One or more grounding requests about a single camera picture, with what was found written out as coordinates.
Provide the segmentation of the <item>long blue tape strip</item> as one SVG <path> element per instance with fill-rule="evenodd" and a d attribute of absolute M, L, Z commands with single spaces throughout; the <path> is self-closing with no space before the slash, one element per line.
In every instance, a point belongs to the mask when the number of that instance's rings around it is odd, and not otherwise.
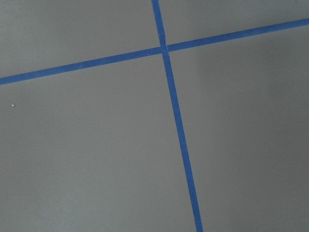
<path fill-rule="evenodd" d="M 251 37 L 251 36 L 255 36 L 259 34 L 266 34 L 266 33 L 271 33 L 271 32 L 280 31 L 280 30 L 297 28 L 297 27 L 304 27 L 308 25 L 309 25 L 308 18 L 299 19 L 295 21 L 289 21 L 289 22 L 284 22 L 284 23 L 279 23 L 279 24 L 257 27 L 253 29 L 235 31 L 231 33 L 225 33 L 225 34 L 220 34 L 220 35 L 215 35 L 215 36 L 180 42 L 180 43 L 168 44 L 167 49 L 169 52 L 185 50 L 188 48 L 204 46 L 204 45 L 209 45 L 209 44 L 216 44 L 216 43 L 220 43 L 224 41 Z M 87 60 L 87 61 L 67 64 L 67 65 L 62 65 L 62 66 L 52 67 L 52 68 L 43 69 L 43 70 L 37 70 L 33 72 L 27 72 L 27 73 L 21 73 L 21 74 L 11 75 L 7 77 L 2 77 L 0 79 L 0 84 L 7 85 L 11 83 L 27 81 L 31 79 L 36 79 L 36 78 L 41 78 L 41 77 L 46 77 L 46 76 L 51 76 L 51 75 L 56 75 L 56 74 L 61 74 L 61 73 L 68 73 L 68 72 L 72 72 L 76 70 L 82 70 L 82 69 L 92 68 L 96 66 L 102 66 L 106 64 L 122 62 L 126 60 L 154 56 L 154 55 L 158 55 L 161 53 L 162 51 L 160 47 L 153 47 L 153 48 L 143 49 L 143 50 L 119 54 L 119 55 L 113 55 L 113 56 L 104 57 L 104 58 L 97 58 L 93 60 Z"/>

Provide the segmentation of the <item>crossing blue tape strip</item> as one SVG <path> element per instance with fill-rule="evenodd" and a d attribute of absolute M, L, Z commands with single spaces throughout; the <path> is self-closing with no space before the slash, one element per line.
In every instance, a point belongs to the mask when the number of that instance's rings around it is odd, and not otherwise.
<path fill-rule="evenodd" d="M 171 105 L 172 105 L 172 110 L 174 114 L 174 120 L 175 120 L 180 150 L 182 154 L 183 166 L 184 166 L 186 182 L 188 186 L 188 192 L 190 196 L 190 202 L 191 202 L 191 207 L 192 207 L 192 212 L 193 212 L 193 217 L 194 217 L 195 228 L 197 232 L 202 232 L 203 225 L 202 225 L 202 220 L 201 220 L 201 215 L 200 215 L 197 192 L 196 192 L 194 176 L 192 172 L 191 161 L 189 157 L 184 127 L 183 127 L 182 115 L 181 115 L 181 110 L 179 106 L 179 100 L 178 100 L 177 89 L 176 89 L 174 75 L 173 75 L 172 64 L 170 60 L 168 45 L 166 42 L 164 23 L 162 19 L 159 1 L 153 0 L 152 7 L 153 7 L 153 13 L 155 16 L 154 18 L 155 18 L 157 34 L 158 34 L 159 43 L 160 43 L 160 49 L 161 49 L 161 54 L 162 54 L 166 78 L 167 78 L 167 84 L 169 88 L 169 95 L 171 99 Z"/>

